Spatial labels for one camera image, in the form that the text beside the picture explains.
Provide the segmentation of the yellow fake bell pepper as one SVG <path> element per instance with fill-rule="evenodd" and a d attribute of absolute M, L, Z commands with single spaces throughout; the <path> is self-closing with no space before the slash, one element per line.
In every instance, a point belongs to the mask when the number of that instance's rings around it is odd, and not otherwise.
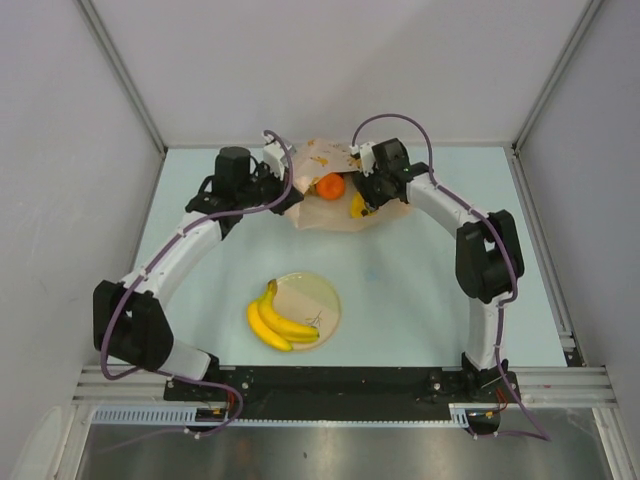
<path fill-rule="evenodd" d="M 356 192 L 352 197 L 349 213 L 352 219 L 362 219 L 376 215 L 377 210 L 371 209 L 365 202 L 363 196 L 359 192 Z"/>

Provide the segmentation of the yellow fake banana bunch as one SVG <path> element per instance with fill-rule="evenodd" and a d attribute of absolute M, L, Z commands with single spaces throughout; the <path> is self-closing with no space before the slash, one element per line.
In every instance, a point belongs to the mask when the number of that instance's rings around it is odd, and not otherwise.
<path fill-rule="evenodd" d="M 320 334 L 317 328 L 294 322 L 275 310 L 277 293 L 278 282 L 271 279 L 263 294 L 248 304 L 246 318 L 251 331 L 264 344 L 281 352 L 293 351 L 295 344 L 318 341 Z"/>

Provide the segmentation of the translucent peach plastic bag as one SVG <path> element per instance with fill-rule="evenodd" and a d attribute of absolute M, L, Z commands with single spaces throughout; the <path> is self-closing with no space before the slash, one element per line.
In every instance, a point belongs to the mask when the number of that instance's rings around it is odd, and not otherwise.
<path fill-rule="evenodd" d="M 361 160 L 351 148 L 331 140 L 315 138 L 303 144 L 293 156 L 294 187 L 303 200 L 285 216 L 299 230 L 357 232 L 400 219 L 411 208 L 391 200 L 369 211 L 353 179 L 362 170 Z"/>

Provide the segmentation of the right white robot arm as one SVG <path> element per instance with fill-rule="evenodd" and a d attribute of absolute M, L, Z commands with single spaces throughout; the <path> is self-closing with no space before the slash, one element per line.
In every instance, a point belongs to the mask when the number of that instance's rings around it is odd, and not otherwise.
<path fill-rule="evenodd" d="M 518 296 L 524 261 L 513 216 L 484 213 L 439 183 L 429 163 L 412 164 L 398 139 L 350 147 L 359 162 L 353 184 L 361 197 L 355 208 L 371 215 L 398 200 L 429 215 L 455 239 L 455 277 L 470 299 L 468 344 L 462 354 L 461 388 L 484 401 L 506 377 L 501 358 L 504 308 Z"/>

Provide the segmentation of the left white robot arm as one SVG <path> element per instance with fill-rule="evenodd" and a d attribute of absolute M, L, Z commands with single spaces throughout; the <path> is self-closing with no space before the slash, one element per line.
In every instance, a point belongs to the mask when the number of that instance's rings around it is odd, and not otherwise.
<path fill-rule="evenodd" d="M 245 216 L 263 211 L 282 215 L 304 198 L 293 185 L 295 148 L 267 132 L 262 157 L 239 146 L 223 147 L 214 172 L 188 201 L 167 242 L 141 267 L 117 282 L 101 281 L 93 292 L 93 341 L 105 378 L 111 358 L 131 372 L 147 372 L 186 382 L 197 398 L 214 397 L 221 387 L 218 358 L 175 338 L 165 308 L 191 270 L 220 244 Z"/>

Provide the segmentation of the fake orange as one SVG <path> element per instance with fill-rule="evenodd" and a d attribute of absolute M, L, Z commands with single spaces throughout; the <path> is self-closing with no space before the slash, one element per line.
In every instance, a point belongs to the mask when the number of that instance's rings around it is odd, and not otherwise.
<path fill-rule="evenodd" d="M 334 201 L 340 199 L 346 191 L 343 177 L 338 173 L 329 173 L 322 177 L 316 184 L 316 193 L 324 200 Z"/>

